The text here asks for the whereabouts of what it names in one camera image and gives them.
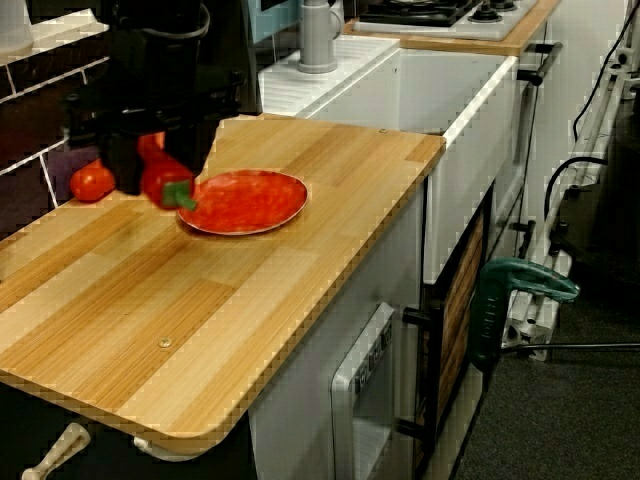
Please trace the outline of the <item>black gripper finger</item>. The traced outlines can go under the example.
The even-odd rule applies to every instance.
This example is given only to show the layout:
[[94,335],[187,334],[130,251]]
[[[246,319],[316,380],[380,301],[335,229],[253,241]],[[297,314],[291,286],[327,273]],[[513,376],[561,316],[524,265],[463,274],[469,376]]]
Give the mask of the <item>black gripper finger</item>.
[[143,163],[137,152],[138,138],[118,132],[99,138],[103,165],[111,172],[115,188],[127,195],[141,194]]
[[180,178],[199,176],[212,149],[219,123],[218,119],[209,119],[161,126],[169,171]]

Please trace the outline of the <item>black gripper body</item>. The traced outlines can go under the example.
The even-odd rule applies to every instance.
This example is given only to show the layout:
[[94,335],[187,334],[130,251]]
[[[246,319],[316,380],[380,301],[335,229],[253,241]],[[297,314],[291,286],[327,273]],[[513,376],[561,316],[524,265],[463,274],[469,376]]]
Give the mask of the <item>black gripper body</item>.
[[62,99],[71,148],[111,133],[140,136],[228,118],[241,106],[244,72],[199,60],[211,34],[200,19],[183,31],[113,25],[106,69]]

